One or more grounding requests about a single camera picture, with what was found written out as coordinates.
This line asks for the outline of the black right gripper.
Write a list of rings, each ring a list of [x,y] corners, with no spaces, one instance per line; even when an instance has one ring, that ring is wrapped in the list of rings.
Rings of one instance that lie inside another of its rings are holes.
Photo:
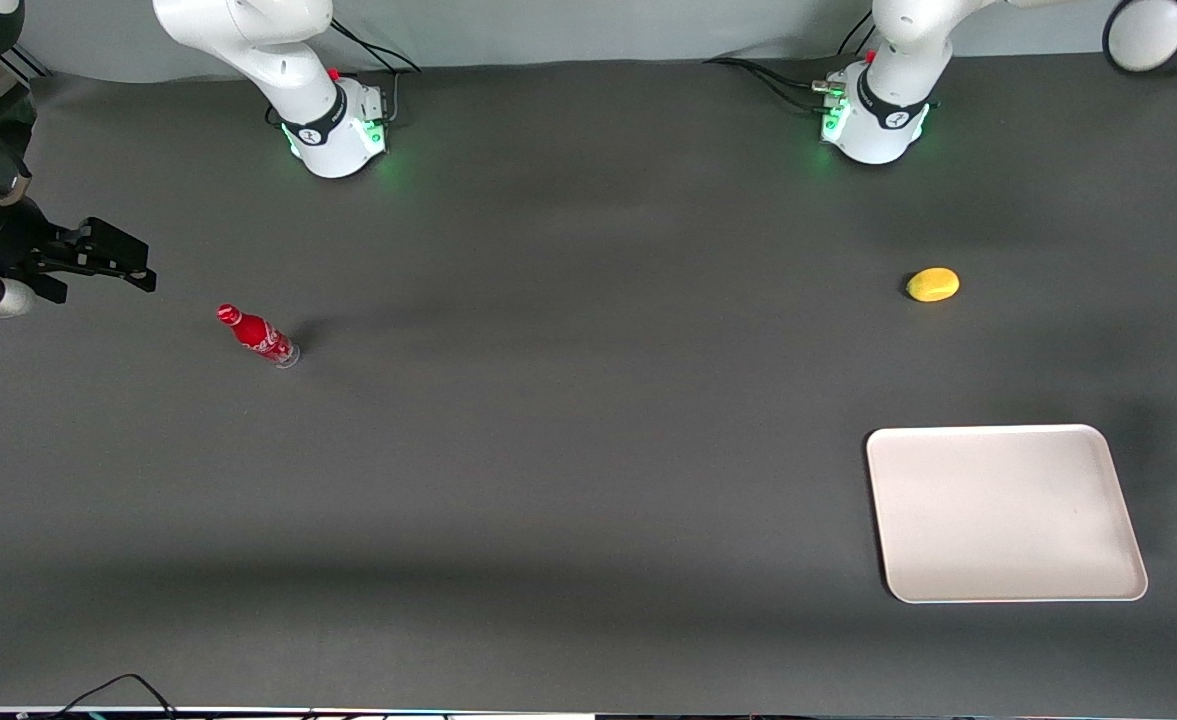
[[[59,242],[71,258],[56,258]],[[0,206],[0,275],[29,276],[29,289],[45,301],[67,302],[68,286],[54,278],[56,273],[112,276],[155,292],[157,273],[146,268],[148,255],[148,245],[104,219],[91,216],[77,228],[62,229],[49,224],[29,196]]]

